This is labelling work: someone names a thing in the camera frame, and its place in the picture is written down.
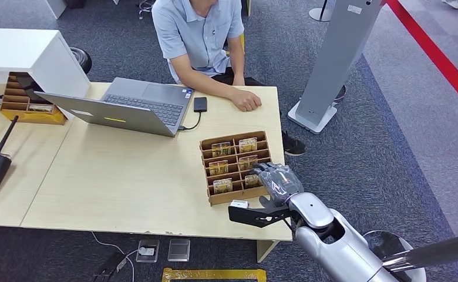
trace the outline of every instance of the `yellow frame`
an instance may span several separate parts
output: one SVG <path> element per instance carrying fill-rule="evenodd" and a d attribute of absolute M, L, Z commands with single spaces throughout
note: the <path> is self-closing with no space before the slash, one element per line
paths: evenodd
<path fill-rule="evenodd" d="M 262 269 L 206 269 L 206 270 L 172 270 L 164 268 L 161 282 L 170 282 L 170 280 L 222 280 L 222 279 L 248 279 L 257 280 L 257 282 L 266 282 L 267 276 Z"/>

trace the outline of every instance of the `black pants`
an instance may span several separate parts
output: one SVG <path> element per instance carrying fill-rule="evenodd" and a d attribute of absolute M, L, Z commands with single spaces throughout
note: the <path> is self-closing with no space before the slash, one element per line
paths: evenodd
<path fill-rule="evenodd" d="M 231 67 L 225 69 L 225 73 L 222 75 L 215 75 L 212 76 L 218 82 L 232 85 L 234 81 L 234 72 Z M 245 78 L 245 85 L 246 86 L 265 86 L 262 83 L 256 81 L 253 78 Z"/>

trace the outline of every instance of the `cardboard tray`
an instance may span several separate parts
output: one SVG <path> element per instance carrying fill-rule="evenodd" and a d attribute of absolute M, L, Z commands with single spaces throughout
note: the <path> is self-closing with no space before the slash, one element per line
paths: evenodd
<path fill-rule="evenodd" d="M 257 138 L 257 151 L 240 153 L 239 152 L 239 141 L 247 138 Z M 231 153 L 228 156 L 212 157 L 211 145 L 221 142 L 231 143 Z M 230 203 L 232 200 L 245 200 L 255 198 L 258 196 L 268 195 L 266 189 L 263 186 L 246 188 L 244 178 L 249 175 L 250 170 L 240 170 L 238 160 L 241 157 L 257 155 L 259 163 L 271 162 L 271 154 L 267 144 L 267 136 L 265 131 L 248 132 L 236 135 L 228 135 L 223 137 L 206 139 L 200 142 L 201 150 L 201 161 L 205 168 L 205 177 L 207 180 L 207 195 L 208 202 L 210 205 Z M 210 176 L 210 170 L 208 164 L 211 162 L 217 162 L 221 160 L 227 160 L 229 166 L 229 172 L 226 174 L 220 174 L 216 176 Z M 213 181 L 231 178 L 233 180 L 233 191 L 222 194 L 215 194 L 213 190 Z"/>
<path fill-rule="evenodd" d="M 50 125 L 64 125 L 66 122 L 65 115 L 55 105 L 32 103 L 13 73 L 9 74 L 0 112 L 9 120 L 18 116 L 18 122 Z"/>

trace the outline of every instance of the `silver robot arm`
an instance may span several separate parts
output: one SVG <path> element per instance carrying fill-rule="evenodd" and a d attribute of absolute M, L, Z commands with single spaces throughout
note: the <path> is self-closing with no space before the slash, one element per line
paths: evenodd
<path fill-rule="evenodd" d="M 304 192 L 288 166 L 258 164 L 252 169 L 271 196 L 260 198 L 263 209 L 229 207 L 230 220 L 264 227 L 291 217 L 300 246 L 337 282 L 397 282 L 367 241 L 336 210 Z"/>

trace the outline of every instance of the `gray display stand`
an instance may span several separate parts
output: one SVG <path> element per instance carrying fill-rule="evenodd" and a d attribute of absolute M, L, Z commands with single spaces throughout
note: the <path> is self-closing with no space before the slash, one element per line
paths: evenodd
<path fill-rule="evenodd" d="M 345 84 L 350 66 L 362 53 L 382 1 L 336 1 L 312 75 L 288 118 L 318 134 L 336 114 L 333 101 Z"/>

